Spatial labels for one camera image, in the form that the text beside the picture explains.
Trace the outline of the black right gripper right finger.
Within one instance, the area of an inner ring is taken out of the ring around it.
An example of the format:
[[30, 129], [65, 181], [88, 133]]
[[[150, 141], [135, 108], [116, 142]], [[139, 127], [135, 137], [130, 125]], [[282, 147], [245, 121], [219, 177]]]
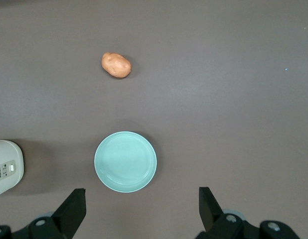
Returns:
[[198, 239], [258, 239], [259, 228], [233, 213], [224, 213], [210, 188], [199, 188], [199, 214], [205, 228]]

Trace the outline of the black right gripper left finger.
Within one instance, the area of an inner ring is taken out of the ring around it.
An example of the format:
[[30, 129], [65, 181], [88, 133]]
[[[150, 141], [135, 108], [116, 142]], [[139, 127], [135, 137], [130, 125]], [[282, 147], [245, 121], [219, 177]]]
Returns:
[[31, 239], [71, 239], [86, 216], [85, 189], [75, 189], [50, 217], [28, 226]]

